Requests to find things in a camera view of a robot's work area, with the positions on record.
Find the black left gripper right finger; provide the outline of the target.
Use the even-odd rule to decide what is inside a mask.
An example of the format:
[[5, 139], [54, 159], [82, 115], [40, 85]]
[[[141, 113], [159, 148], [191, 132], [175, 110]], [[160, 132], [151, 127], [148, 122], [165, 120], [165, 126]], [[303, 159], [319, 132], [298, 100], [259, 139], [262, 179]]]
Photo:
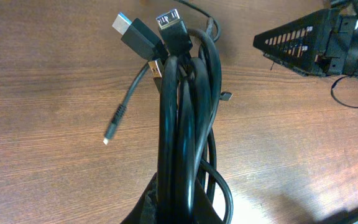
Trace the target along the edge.
[[197, 224], [222, 224], [223, 221], [215, 212], [205, 191], [198, 179], [195, 180], [195, 192], [193, 202], [193, 223]]

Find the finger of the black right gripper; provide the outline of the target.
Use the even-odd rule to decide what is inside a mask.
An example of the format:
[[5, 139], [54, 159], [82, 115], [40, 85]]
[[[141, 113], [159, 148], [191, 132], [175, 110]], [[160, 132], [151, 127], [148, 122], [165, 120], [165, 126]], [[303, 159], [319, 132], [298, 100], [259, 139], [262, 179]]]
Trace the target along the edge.
[[332, 9], [322, 9], [254, 37], [253, 46], [264, 57], [302, 75], [323, 74], [316, 61], [326, 51], [333, 28]]

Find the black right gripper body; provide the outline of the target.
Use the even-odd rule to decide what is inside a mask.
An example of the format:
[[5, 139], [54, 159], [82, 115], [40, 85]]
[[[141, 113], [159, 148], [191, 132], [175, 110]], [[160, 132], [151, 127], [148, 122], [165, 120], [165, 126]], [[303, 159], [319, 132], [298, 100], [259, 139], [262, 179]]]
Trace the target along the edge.
[[345, 16], [340, 9], [329, 9], [324, 31], [323, 73], [358, 78], [358, 29], [356, 16]]

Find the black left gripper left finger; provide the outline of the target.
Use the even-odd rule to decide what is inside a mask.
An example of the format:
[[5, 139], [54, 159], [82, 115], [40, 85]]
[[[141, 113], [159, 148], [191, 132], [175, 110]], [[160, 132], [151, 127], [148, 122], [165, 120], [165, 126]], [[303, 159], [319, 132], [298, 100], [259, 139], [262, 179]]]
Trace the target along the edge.
[[121, 224], [157, 224], [157, 174], [151, 178], [135, 207]]

